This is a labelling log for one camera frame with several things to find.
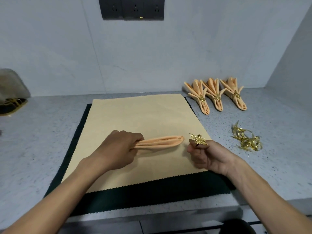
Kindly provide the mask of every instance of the wall socket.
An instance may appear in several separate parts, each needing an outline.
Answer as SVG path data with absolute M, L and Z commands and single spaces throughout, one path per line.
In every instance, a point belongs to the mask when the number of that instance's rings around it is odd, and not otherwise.
M 165 0 L 99 0 L 103 19 L 163 20 Z

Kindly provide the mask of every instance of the forearm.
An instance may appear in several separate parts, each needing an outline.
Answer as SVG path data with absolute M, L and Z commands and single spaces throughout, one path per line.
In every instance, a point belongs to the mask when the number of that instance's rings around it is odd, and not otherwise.
M 95 177 L 74 171 L 48 196 L 7 228 L 3 234 L 57 233 L 95 179 Z
M 312 222 L 282 199 L 245 161 L 238 159 L 228 177 L 271 234 L 311 232 Z

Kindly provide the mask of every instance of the person's left hand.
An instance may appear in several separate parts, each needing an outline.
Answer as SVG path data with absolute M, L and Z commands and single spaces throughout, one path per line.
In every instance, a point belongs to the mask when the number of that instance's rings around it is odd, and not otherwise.
M 138 150 L 131 147 L 141 140 L 144 140 L 141 133 L 114 130 L 90 156 L 81 160 L 77 168 L 82 167 L 96 177 L 123 168 L 133 162 Z

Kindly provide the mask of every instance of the countertop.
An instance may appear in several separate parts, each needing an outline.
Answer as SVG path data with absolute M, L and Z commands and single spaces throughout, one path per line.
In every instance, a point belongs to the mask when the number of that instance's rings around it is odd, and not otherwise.
M 93 99 L 123 98 L 148 94 L 97 94 L 34 97 L 12 116 L 0 117 L 0 230 L 8 227 L 39 202 L 57 173 L 82 117 Z M 239 110 L 225 95 L 222 112 L 207 98 L 210 115 L 188 98 L 210 137 L 242 157 L 284 199 L 311 202 L 312 121 L 299 107 L 285 105 L 266 89 L 244 89 L 248 109 Z M 247 152 L 237 147 L 231 126 L 261 136 L 263 149 Z M 233 194 L 204 197 L 137 208 L 112 210 L 72 217 L 68 221 L 128 218 L 170 212 L 217 210 L 241 205 Z

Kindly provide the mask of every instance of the person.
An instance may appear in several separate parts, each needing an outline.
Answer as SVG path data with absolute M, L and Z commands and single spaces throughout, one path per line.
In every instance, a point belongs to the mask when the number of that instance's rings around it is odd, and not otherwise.
M 113 131 L 64 182 L 3 234 L 57 233 L 96 179 L 130 164 L 137 153 L 131 146 L 143 139 L 140 133 Z M 207 140 L 207 145 L 197 145 L 190 140 L 187 151 L 195 167 L 228 177 L 269 233 L 312 233 L 312 222 L 305 215 L 283 200 L 243 159 L 219 143 Z

